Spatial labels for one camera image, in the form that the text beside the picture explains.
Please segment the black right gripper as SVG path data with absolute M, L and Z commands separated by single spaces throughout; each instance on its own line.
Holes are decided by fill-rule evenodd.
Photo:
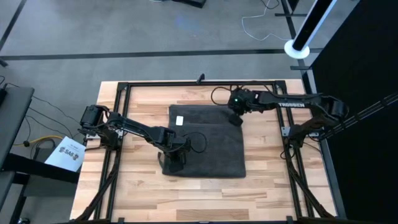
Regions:
M 260 91 L 248 90 L 244 88 L 235 88 L 231 91 L 228 108 L 233 110 L 236 114 L 251 113 L 253 111 L 260 111 L 259 106 Z M 229 122 L 236 124 L 236 115 L 229 116 Z M 238 126 L 242 125 L 243 120 L 241 115 L 237 115 Z

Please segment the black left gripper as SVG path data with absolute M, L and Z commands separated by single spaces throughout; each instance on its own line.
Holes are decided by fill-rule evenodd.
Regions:
M 191 150 L 191 139 L 186 137 L 169 137 L 167 140 L 167 158 L 168 170 L 170 172 L 177 172 L 183 170 L 186 164 L 186 155 L 180 154 L 179 156 L 173 154 L 179 154 L 182 152 L 189 152 Z

